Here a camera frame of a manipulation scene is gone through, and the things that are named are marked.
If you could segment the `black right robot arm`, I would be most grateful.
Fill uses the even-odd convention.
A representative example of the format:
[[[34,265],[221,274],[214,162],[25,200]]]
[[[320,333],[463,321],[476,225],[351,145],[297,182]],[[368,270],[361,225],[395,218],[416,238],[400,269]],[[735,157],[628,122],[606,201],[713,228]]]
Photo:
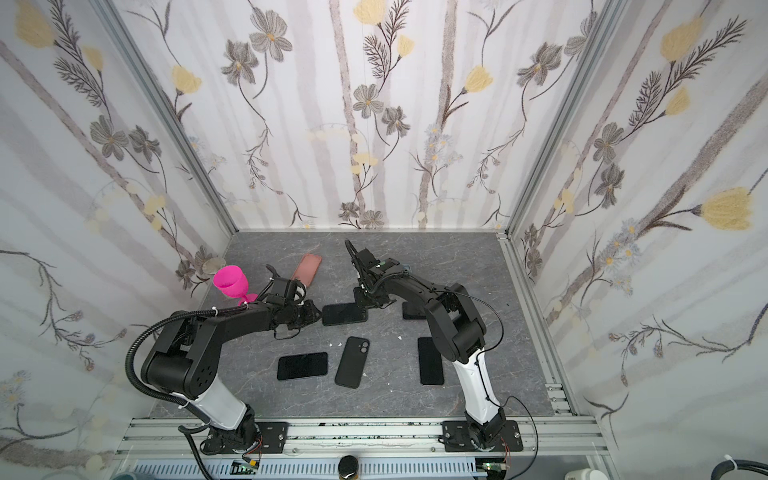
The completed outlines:
[[[485,363],[487,328],[466,288],[423,279],[395,259],[379,260],[369,250],[357,249],[349,239],[344,245],[358,276],[356,303],[367,309],[384,309],[398,297],[418,309],[438,353],[457,373],[465,399],[469,442],[477,450],[491,450],[506,425],[506,414]]]

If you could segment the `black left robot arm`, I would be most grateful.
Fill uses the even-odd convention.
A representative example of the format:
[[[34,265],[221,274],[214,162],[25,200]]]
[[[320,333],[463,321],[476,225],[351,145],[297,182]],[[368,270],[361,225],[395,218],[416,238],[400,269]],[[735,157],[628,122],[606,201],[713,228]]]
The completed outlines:
[[[298,332],[320,321],[321,311],[307,299],[301,281],[275,270],[258,294],[250,293],[246,275],[235,265],[215,273],[213,284],[237,305],[177,311],[158,321],[129,347],[124,368],[136,390],[173,403],[201,421],[207,437],[194,453],[245,454],[258,449],[262,434],[253,408],[218,375],[223,346],[281,326]]]

